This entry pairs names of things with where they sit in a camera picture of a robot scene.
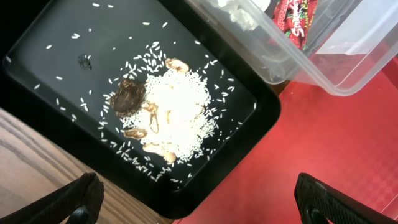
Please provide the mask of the clear plastic bin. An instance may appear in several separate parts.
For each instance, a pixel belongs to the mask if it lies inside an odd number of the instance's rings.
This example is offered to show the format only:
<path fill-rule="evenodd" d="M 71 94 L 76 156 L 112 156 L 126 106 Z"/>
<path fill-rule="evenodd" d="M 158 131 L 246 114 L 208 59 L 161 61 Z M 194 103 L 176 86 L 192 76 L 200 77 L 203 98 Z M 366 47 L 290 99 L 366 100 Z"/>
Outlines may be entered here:
<path fill-rule="evenodd" d="M 223 25 L 208 1 L 188 5 L 271 85 L 286 80 L 317 85 L 335 96 L 350 96 L 397 55 L 397 0 L 324 0 L 300 50 L 272 17 L 253 31 Z"/>

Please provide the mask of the red serving tray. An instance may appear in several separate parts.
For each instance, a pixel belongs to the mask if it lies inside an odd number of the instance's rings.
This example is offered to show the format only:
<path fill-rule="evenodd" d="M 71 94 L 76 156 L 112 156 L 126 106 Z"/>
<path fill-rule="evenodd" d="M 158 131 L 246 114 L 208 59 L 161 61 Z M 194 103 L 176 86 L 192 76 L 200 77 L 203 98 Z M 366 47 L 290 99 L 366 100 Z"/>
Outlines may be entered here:
<path fill-rule="evenodd" d="M 290 83 L 277 124 L 184 223 L 299 223 L 307 173 L 397 218 L 397 60 L 346 97 Z"/>

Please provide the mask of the food scraps and rice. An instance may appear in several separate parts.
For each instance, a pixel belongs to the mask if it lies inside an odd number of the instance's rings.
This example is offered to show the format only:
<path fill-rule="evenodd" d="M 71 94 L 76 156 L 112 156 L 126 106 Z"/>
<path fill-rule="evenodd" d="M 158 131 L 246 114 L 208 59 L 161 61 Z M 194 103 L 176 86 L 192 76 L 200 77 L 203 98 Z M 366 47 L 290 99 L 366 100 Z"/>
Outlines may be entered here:
<path fill-rule="evenodd" d="M 6 73 L 127 175 L 180 189 L 253 114 L 249 90 L 158 1 L 50 1 Z"/>

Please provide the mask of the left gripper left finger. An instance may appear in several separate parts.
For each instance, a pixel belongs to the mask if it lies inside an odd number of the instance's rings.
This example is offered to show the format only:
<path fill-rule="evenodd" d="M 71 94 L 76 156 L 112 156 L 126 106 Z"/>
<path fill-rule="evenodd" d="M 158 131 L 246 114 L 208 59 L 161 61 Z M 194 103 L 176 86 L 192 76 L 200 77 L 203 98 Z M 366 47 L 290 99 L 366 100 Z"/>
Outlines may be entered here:
<path fill-rule="evenodd" d="M 3 224 L 96 223 L 104 200 L 104 183 L 95 173 L 80 178 L 1 218 Z"/>

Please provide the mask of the red snack wrapper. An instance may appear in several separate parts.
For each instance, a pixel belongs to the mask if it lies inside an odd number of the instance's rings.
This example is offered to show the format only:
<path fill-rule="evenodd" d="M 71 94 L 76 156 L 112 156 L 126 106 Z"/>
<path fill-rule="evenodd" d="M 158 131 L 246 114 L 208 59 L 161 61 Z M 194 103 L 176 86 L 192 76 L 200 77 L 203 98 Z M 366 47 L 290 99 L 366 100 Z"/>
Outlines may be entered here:
<path fill-rule="evenodd" d="M 305 50 L 317 7 L 318 0 L 281 0 L 272 20 L 296 47 Z"/>

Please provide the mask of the white tissue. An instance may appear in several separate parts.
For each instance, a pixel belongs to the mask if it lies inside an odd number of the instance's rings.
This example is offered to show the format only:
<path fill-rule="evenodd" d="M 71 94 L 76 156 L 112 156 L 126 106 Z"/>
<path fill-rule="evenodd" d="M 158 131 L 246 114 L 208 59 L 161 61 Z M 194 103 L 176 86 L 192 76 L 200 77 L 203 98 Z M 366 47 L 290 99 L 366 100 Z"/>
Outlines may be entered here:
<path fill-rule="evenodd" d="M 276 0 L 252 0 L 252 1 L 234 1 L 234 0 L 211 0 L 209 4 L 214 8 L 213 14 L 223 25 L 232 24 L 239 27 L 242 31 L 255 30 L 265 16 L 272 17 Z M 264 14 L 260 12 L 248 11 L 248 6 L 252 2 Z"/>

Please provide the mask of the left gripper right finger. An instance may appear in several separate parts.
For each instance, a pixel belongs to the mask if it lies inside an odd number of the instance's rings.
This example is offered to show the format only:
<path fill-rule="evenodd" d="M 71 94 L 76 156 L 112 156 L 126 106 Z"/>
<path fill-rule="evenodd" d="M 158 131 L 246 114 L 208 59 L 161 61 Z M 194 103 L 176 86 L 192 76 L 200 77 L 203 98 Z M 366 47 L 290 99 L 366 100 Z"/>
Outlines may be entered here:
<path fill-rule="evenodd" d="M 298 175 L 294 197 L 303 224 L 397 224 L 306 173 Z"/>

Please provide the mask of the black tray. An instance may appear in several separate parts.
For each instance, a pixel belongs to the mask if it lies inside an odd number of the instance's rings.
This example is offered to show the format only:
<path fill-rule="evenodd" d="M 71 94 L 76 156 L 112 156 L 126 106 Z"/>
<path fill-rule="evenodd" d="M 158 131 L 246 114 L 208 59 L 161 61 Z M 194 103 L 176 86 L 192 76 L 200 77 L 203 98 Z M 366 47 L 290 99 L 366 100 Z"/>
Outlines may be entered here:
<path fill-rule="evenodd" d="M 177 58 L 208 83 L 216 129 L 167 164 L 108 100 Z M 164 217 L 191 214 L 279 119 L 277 95 L 185 1 L 3 1 L 1 106 Z"/>

